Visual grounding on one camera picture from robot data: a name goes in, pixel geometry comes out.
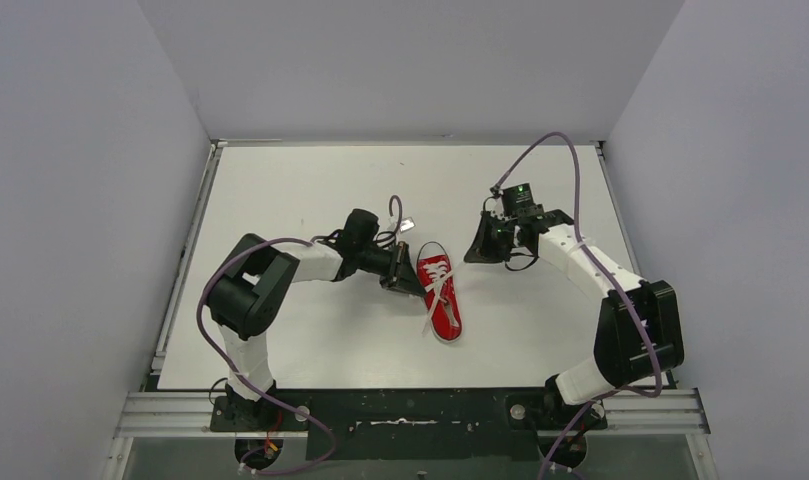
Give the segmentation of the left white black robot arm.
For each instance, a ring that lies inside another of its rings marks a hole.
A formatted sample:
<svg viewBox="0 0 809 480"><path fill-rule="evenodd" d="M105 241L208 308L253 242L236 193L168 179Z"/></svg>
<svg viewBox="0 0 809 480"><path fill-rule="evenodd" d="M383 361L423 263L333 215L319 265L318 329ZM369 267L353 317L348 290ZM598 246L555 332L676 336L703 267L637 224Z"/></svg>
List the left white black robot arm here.
<svg viewBox="0 0 809 480"><path fill-rule="evenodd" d="M451 264L413 258L409 245L379 230L373 213L353 210L343 228L313 240L244 235L204 288L197 314L209 314L224 340L218 354L230 376L213 404L211 427L224 432L324 426L453 425L469 431L506 421L502 389L280 389L269 366L266 334L291 286L377 276L382 289L428 303L428 323L457 333Z"/></svg>

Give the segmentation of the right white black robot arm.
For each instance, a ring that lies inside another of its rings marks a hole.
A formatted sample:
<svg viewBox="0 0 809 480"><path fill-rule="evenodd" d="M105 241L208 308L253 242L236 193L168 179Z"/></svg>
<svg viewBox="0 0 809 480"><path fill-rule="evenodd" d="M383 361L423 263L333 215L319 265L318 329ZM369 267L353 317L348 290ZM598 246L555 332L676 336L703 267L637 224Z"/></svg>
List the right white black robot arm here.
<svg viewBox="0 0 809 480"><path fill-rule="evenodd" d="M620 391L654 398L685 349L674 288L649 281L593 245L577 219L536 202L529 184L492 187L500 212L483 210L482 246L491 262L527 253L555 267L598 308L590 356L544 384L542 411L565 427L584 408Z"/></svg>

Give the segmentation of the white shoelace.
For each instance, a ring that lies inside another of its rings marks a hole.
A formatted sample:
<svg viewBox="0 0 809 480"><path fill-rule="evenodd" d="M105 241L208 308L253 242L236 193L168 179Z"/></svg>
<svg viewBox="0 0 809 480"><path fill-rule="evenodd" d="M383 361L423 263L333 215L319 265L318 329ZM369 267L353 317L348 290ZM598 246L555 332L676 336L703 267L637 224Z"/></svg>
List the white shoelace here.
<svg viewBox="0 0 809 480"><path fill-rule="evenodd" d="M426 290L427 317L423 332L431 329L442 341L455 341L462 333L462 322L456 310L450 261L444 256L430 257L420 260L417 270Z"/></svg>

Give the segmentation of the red canvas sneaker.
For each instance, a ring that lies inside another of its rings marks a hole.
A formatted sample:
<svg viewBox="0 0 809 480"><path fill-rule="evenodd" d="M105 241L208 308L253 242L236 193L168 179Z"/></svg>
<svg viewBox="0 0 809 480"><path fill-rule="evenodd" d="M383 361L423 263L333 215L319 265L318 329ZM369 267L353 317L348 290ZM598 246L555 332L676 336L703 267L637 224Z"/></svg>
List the red canvas sneaker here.
<svg viewBox="0 0 809 480"><path fill-rule="evenodd" d="M432 332L444 343L457 341L463 332L454 285L454 275L460 266L437 241L424 243L417 253L416 273L426 293L424 302L427 308L422 334Z"/></svg>

